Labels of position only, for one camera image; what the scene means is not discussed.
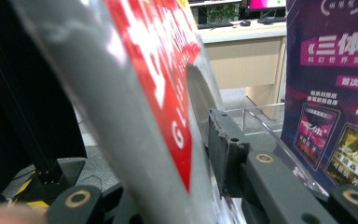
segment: red sign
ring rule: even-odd
[[[187,192],[192,136],[186,65],[200,52],[193,18],[173,0],[105,0]]]

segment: desk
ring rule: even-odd
[[[219,89],[246,87],[256,105],[279,103],[286,75],[286,23],[199,30]]]

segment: red label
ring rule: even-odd
[[[186,64],[200,52],[193,18],[173,0],[105,0],[187,192],[192,136]]]

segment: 三体 poster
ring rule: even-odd
[[[358,186],[358,1],[291,1],[281,139],[329,192]]]

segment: poster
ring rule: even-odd
[[[358,1],[287,6],[283,142],[327,191],[358,186]]]

